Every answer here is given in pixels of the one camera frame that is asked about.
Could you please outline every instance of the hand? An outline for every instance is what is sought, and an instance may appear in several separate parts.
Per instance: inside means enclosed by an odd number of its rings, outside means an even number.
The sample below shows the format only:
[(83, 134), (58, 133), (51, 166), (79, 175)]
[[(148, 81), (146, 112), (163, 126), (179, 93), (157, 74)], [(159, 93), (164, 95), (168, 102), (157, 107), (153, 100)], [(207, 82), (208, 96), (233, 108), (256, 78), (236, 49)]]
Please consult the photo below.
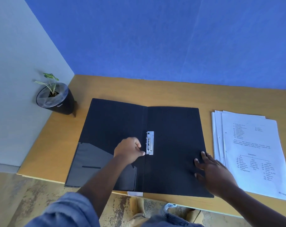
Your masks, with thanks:
[(194, 164), (197, 168), (205, 171), (205, 178), (198, 173), (194, 175), (210, 193), (224, 198), (228, 196), (234, 187), (238, 187), (233, 175), (223, 164), (214, 160), (210, 154), (206, 156), (203, 151), (201, 156), (205, 163), (199, 163), (198, 159), (194, 159)]
[(123, 139), (115, 148), (114, 157), (121, 156), (126, 164), (133, 163), (138, 157), (145, 155), (144, 151), (140, 150), (141, 143), (135, 137)]

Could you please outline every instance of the metal binder clip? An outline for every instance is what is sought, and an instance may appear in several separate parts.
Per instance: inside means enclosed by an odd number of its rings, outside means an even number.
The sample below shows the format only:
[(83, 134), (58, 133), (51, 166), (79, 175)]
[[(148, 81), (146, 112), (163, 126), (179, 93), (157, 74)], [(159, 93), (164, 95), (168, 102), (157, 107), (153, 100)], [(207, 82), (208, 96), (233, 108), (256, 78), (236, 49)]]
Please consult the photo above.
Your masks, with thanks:
[(153, 137), (154, 132), (148, 131), (146, 137), (146, 154), (153, 155)]

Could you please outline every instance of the denim sleeve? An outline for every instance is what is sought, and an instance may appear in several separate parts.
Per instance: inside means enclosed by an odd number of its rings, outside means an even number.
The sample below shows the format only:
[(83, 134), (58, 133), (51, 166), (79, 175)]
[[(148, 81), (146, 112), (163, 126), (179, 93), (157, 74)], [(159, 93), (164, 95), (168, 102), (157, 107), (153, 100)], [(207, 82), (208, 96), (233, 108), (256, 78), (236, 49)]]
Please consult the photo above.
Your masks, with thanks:
[(68, 192), (49, 205), (42, 215), (26, 227), (100, 227), (99, 218), (90, 201), (79, 193)]

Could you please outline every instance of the floor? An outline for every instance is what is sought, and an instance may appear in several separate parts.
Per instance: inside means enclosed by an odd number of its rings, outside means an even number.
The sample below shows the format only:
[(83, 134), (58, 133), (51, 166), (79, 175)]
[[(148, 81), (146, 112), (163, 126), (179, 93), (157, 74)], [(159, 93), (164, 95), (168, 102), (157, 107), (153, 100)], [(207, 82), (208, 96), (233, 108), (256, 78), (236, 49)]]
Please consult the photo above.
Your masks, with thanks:
[[(0, 227), (21, 227), (41, 212), (50, 203), (68, 191), (62, 184), (25, 178), (20, 175), (0, 173)], [(145, 199), (146, 216), (149, 217), (164, 205), (163, 202)], [(171, 212), (185, 216), (188, 208), (178, 206)], [(248, 227), (244, 219), (203, 211), (206, 227)], [(129, 197), (112, 194), (100, 218), (101, 227), (129, 227)]]

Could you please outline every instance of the stack of papers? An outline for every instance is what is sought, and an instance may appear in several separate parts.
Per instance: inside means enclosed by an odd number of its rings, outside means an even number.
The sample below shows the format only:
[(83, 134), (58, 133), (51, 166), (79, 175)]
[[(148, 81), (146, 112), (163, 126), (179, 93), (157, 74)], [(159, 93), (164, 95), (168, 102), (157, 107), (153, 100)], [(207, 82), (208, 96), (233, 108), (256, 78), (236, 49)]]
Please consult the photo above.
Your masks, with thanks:
[(286, 200), (286, 161), (277, 123), (265, 116), (212, 112), (214, 158), (245, 191)]

